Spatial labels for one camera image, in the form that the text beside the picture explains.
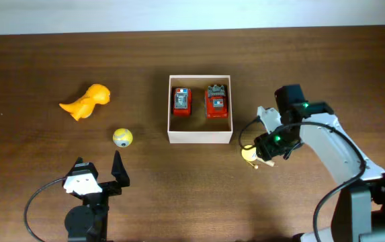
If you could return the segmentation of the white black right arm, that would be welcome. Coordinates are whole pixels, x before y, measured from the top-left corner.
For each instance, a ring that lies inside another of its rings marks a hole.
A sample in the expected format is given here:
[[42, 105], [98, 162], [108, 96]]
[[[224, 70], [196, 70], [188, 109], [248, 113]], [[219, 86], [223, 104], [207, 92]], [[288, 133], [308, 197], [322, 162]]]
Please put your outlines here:
[[254, 140], [263, 161], [289, 157], [309, 146], [337, 187], [317, 204], [310, 233], [295, 241], [385, 242], [385, 170], [376, 165], [343, 130], [325, 102], [308, 102], [299, 85], [275, 92], [277, 108], [257, 108], [266, 132]]

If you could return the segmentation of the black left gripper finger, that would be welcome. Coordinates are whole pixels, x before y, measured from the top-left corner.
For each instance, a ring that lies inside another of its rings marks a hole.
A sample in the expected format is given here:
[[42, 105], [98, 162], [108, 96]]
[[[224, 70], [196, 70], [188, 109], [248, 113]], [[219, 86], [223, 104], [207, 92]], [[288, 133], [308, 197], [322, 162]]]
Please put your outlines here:
[[128, 187], [130, 185], [130, 178], [126, 172], [126, 169], [122, 162], [122, 158], [119, 151], [115, 151], [114, 153], [114, 161], [112, 164], [111, 174], [115, 177], [117, 183], [121, 187]]
[[98, 177], [98, 172], [92, 162], [84, 162], [82, 157], [78, 157], [73, 167], [66, 174], [67, 177], [90, 173], [94, 178]]

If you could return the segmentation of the pink box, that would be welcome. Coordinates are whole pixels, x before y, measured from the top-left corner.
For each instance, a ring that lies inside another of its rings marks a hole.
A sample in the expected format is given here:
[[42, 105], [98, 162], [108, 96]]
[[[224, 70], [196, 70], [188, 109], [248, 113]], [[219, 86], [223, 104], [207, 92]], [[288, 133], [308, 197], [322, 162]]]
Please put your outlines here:
[[[205, 90], [215, 84], [226, 90], [228, 116], [208, 118], [206, 115]], [[191, 115], [173, 114], [174, 91], [177, 87], [191, 90]], [[229, 75], [171, 75], [168, 87], [167, 134], [169, 142], [228, 144], [233, 134], [231, 80]]]

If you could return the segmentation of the red fire truck grey top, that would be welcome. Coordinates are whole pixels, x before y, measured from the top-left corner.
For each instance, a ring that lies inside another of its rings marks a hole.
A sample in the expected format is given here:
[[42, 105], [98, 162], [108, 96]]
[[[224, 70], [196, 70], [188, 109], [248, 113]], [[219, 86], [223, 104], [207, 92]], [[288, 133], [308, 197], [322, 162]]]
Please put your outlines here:
[[226, 89], [223, 85], [210, 85], [205, 91], [206, 117], [227, 118], [228, 104]]

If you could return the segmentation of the red fire truck with ladder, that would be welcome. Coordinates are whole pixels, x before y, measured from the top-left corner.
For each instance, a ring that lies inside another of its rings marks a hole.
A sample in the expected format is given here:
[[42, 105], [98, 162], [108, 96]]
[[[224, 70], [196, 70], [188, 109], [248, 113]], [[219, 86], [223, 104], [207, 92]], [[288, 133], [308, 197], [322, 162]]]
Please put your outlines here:
[[177, 87], [173, 90], [172, 111], [174, 116], [191, 115], [191, 89]]

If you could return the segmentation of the yellow wooden rattle drum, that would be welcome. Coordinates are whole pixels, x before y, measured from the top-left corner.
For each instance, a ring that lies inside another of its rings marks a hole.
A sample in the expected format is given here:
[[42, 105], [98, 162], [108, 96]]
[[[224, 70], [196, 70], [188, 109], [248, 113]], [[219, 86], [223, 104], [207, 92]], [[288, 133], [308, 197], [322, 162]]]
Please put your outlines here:
[[245, 146], [245, 148], [241, 150], [241, 156], [254, 169], [258, 169], [260, 164], [264, 164], [270, 167], [273, 167], [275, 165], [272, 160], [265, 161], [262, 158], [258, 157], [256, 153], [256, 148], [252, 145]]

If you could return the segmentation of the orange dinosaur toy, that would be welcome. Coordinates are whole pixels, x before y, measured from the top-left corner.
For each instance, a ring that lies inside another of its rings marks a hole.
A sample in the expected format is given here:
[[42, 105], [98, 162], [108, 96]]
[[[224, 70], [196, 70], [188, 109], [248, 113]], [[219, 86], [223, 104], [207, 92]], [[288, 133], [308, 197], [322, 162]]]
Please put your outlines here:
[[101, 84], [91, 85], [85, 94], [70, 104], [59, 103], [59, 106], [68, 112], [74, 120], [79, 121], [92, 115], [95, 106], [106, 105], [110, 102], [110, 90]]

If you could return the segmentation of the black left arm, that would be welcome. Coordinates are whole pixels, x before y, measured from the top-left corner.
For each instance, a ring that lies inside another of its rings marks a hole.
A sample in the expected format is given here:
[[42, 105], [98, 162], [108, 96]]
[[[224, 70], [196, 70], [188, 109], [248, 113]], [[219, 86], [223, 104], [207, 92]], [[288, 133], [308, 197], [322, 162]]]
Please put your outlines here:
[[111, 175], [113, 181], [99, 183], [98, 172], [91, 162], [78, 158], [62, 183], [66, 193], [80, 199], [65, 216], [68, 241], [100, 242], [107, 240], [109, 197], [119, 196], [130, 185], [121, 155], [114, 153]]

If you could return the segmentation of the yellow grey ball toy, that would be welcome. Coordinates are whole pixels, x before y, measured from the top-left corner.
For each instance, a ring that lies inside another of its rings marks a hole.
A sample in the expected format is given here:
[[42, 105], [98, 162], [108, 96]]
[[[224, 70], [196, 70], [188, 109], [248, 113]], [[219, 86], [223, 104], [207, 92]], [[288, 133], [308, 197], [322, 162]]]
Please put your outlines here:
[[114, 131], [112, 139], [116, 146], [123, 148], [132, 143], [133, 136], [127, 128], [119, 128]]

